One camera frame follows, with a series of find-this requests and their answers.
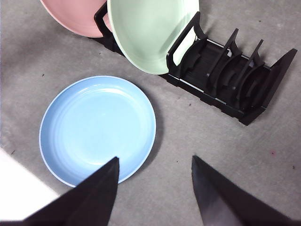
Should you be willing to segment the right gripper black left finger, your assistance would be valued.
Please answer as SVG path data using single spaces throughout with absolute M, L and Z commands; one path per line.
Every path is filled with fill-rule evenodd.
M 2 226 L 106 226 L 115 203 L 119 158 L 114 157 L 76 187 L 44 208 Z

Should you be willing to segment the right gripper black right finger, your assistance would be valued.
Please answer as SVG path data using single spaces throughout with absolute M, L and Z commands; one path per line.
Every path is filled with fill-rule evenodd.
M 194 194 L 205 226 L 299 226 L 291 219 L 239 188 L 204 160 L 191 163 Z

